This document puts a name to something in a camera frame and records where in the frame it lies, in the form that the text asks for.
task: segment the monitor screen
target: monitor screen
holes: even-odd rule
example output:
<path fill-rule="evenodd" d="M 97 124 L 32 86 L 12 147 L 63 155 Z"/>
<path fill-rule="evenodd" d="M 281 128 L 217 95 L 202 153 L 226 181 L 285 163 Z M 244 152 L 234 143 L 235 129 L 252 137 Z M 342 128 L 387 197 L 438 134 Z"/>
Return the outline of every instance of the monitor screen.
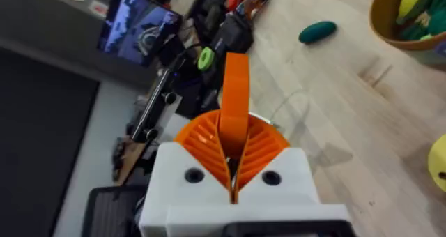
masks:
<path fill-rule="evenodd" d="M 181 15 L 151 0 L 111 0 L 98 48 L 148 66 L 181 25 Z"/>

